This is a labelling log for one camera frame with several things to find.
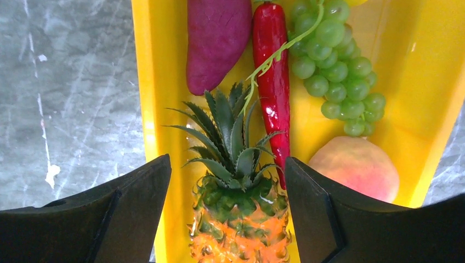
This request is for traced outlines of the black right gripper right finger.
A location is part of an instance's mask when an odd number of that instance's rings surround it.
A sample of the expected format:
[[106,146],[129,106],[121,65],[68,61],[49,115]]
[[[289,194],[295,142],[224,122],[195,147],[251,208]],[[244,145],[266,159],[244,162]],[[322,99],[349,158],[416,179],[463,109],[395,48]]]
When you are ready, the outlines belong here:
[[464,262],[464,194],[402,207],[294,157],[286,160],[285,179],[301,262]]

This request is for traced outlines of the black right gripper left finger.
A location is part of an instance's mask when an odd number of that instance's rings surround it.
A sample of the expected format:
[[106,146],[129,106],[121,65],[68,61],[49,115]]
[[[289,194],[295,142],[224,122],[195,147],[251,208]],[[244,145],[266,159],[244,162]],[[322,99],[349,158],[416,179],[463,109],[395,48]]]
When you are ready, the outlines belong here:
[[169,155],[43,207],[1,211],[1,262],[148,262]]

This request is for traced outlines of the orange toy pineapple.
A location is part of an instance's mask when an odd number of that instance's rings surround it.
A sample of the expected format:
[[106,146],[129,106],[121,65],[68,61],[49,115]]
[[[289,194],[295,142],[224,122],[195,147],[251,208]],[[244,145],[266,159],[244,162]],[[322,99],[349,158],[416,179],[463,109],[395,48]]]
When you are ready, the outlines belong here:
[[191,257],[197,262],[289,262],[288,200],[279,182],[265,176],[271,164],[260,164],[271,133],[249,141],[251,87],[235,83],[229,94],[205,92],[208,110],[186,102],[196,128],[182,130],[199,144],[192,159],[206,167],[193,194]]

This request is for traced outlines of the yellow plastic tray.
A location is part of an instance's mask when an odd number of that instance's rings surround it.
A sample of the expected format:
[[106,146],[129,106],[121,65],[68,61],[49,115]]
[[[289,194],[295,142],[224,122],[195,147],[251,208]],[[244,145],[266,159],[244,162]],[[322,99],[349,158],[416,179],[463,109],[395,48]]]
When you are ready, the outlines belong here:
[[[141,113],[148,160],[169,154],[172,175],[155,238],[157,262],[192,262],[188,224],[193,188],[206,168],[187,164],[194,139],[185,101],[186,1],[133,1]],[[386,100],[369,140],[396,166],[395,204],[423,204],[464,100],[464,1],[367,1],[348,23]]]

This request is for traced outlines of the pink toy peach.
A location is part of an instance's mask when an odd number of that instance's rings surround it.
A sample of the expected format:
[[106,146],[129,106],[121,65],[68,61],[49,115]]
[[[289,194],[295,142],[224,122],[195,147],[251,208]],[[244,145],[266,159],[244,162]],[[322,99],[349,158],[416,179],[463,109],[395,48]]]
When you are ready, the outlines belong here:
[[389,156],[366,139],[338,136],[308,162],[320,174],[369,197],[392,203],[400,185]]

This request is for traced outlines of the green toy grape bunch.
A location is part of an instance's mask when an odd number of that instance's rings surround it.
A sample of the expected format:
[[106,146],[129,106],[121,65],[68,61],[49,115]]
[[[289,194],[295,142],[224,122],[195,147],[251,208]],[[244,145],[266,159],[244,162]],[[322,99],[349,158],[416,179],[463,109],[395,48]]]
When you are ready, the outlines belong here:
[[370,136],[384,116],[385,97],[373,93],[377,76],[370,59],[360,53],[347,19],[345,1],[296,1],[287,27],[287,41],[251,75],[257,76],[288,51],[288,75],[303,81],[310,96],[323,98],[321,113],[344,122],[348,136]]

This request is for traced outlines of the red toy chili pepper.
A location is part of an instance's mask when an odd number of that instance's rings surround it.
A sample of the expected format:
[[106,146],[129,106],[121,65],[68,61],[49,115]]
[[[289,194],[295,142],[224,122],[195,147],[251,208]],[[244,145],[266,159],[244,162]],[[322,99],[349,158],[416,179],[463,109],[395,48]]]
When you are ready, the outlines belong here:
[[[253,59],[258,68],[269,56],[287,41],[285,12],[282,6],[263,2],[253,16]],[[288,75],[288,51],[283,51],[280,61],[273,61],[264,74],[257,76],[258,93],[268,134],[279,132],[270,139],[279,183],[286,189],[284,168],[290,156],[290,82]]]

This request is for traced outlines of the purple toy sweet potato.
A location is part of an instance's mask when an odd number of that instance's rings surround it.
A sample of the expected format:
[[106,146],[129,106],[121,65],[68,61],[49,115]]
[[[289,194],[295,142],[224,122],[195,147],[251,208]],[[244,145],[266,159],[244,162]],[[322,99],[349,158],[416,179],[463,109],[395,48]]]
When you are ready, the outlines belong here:
[[194,95],[215,89],[244,52],[252,31],[251,1],[190,0],[186,82]]

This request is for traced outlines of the yellow toy pear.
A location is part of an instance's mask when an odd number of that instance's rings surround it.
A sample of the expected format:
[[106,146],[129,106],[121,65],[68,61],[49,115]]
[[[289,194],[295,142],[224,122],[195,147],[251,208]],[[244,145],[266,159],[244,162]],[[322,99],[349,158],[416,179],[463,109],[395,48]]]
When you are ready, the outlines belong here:
[[367,0],[344,0],[344,1],[351,7],[359,6],[367,2]]

